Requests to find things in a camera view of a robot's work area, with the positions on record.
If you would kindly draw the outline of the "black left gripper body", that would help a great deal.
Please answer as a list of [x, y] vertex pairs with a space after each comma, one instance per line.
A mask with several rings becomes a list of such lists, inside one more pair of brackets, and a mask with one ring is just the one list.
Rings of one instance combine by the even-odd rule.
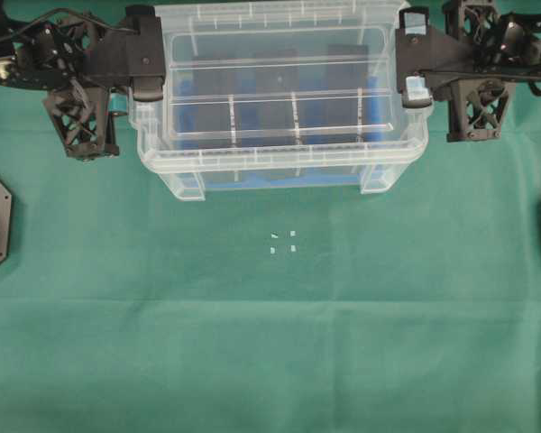
[[137, 35], [136, 29], [108, 30], [87, 24], [82, 39], [88, 39], [81, 64], [82, 80], [91, 86], [126, 90], [131, 83], [126, 44]]

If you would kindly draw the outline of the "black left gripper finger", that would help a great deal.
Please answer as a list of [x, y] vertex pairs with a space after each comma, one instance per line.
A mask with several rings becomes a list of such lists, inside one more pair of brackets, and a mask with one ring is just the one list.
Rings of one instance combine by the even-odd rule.
[[133, 32], [127, 34], [129, 40], [160, 41], [162, 28], [160, 17], [151, 5], [128, 5], [125, 7], [126, 26]]
[[131, 75], [133, 100], [136, 102], [157, 102], [163, 99], [164, 75]]

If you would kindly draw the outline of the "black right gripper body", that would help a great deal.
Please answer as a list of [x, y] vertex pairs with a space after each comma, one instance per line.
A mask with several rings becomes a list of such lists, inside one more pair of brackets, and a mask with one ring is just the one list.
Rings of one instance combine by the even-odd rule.
[[475, 46], [463, 37], [457, 40], [437, 29], [425, 34], [395, 31], [397, 90], [407, 89], [407, 78], [425, 79], [429, 90], [456, 80], [482, 79], [475, 68]]

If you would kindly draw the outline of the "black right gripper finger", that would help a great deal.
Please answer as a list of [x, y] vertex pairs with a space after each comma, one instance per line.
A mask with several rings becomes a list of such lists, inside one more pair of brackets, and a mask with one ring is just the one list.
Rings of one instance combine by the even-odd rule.
[[399, 11], [399, 36], [426, 36], [428, 30], [427, 8], [404, 8]]
[[433, 105], [432, 93], [427, 88], [424, 77], [410, 76], [405, 78], [402, 105], [405, 108], [427, 108]]

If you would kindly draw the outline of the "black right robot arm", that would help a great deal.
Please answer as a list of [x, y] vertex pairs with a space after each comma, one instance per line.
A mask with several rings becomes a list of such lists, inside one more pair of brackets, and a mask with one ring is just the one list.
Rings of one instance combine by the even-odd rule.
[[428, 7], [399, 10], [395, 31], [397, 90], [405, 108], [447, 100], [456, 81], [526, 83], [541, 97], [541, 13], [500, 14], [493, 1], [447, 1], [443, 29]]

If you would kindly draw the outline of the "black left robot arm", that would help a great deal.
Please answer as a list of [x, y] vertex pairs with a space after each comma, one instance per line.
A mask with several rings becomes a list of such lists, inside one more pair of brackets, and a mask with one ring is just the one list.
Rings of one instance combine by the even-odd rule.
[[151, 5], [126, 6], [117, 24], [68, 8], [25, 22], [10, 17], [0, 1], [0, 86], [81, 86], [156, 102], [165, 80], [161, 20]]

